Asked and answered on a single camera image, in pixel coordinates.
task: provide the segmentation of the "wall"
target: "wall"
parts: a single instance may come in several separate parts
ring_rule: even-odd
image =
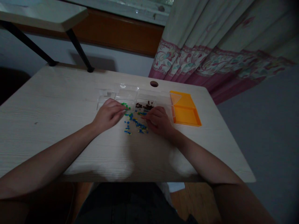
[[[36,35],[27,35],[55,61],[84,66],[73,44]],[[81,44],[92,66],[147,77],[153,58],[124,51]],[[33,76],[46,64],[41,57],[7,30],[0,29],[0,67],[22,70]]]
[[[298,74],[293,67],[218,105],[256,176],[248,186],[278,223],[298,218]]]

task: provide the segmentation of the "clear plastic container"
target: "clear plastic container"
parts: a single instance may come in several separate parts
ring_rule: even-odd
[[[128,111],[135,109],[135,102],[139,88],[126,84],[101,84],[99,89],[99,98],[97,110],[105,103],[106,100],[112,98],[119,103],[125,103]]]
[[[102,83],[99,94],[97,110],[106,100],[112,98],[121,104],[125,103],[128,112],[148,112],[152,107],[162,106],[172,122],[175,117],[174,105],[181,99],[181,95],[178,94],[145,90],[125,84]]]
[[[181,96],[174,93],[169,92],[156,92],[150,90],[143,90],[139,89],[136,103],[141,104],[142,108],[138,108],[142,112],[148,112],[146,108],[143,106],[150,105],[150,106],[162,106],[165,108],[165,111],[169,117],[169,119],[173,122],[173,118],[175,117],[174,112],[174,104],[176,104],[180,100]]]

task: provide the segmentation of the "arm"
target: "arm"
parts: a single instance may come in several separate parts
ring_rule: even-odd
[[[41,151],[0,178],[0,199],[21,196],[46,186],[62,174],[100,133],[113,127],[125,107],[108,99],[94,121]]]
[[[275,223],[247,185],[220,159],[172,127],[163,107],[146,116],[148,127],[177,147],[212,187],[224,223]]]

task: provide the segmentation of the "desk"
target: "desk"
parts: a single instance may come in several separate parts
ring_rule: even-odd
[[[159,85],[152,87],[150,81]],[[244,182],[255,177],[204,87],[73,65],[45,66],[0,107],[0,177],[33,155],[92,122],[99,86],[124,83],[153,91],[191,94],[201,127],[175,124],[225,162]],[[124,117],[95,138],[62,176],[64,181],[200,181],[185,157],[149,133],[124,133]]]
[[[31,50],[42,57],[50,66],[54,61],[41,48],[33,43],[22,31],[12,23],[18,23],[47,30],[66,32],[74,47],[84,61],[87,71],[93,72],[75,33],[72,28],[88,16],[87,8],[61,2],[57,0],[38,0],[29,6],[0,3],[0,25],[12,33],[16,38],[26,44]]]

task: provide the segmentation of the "curtain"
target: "curtain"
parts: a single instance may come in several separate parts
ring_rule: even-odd
[[[295,16],[283,0],[175,0],[149,77],[219,104],[298,63]]]

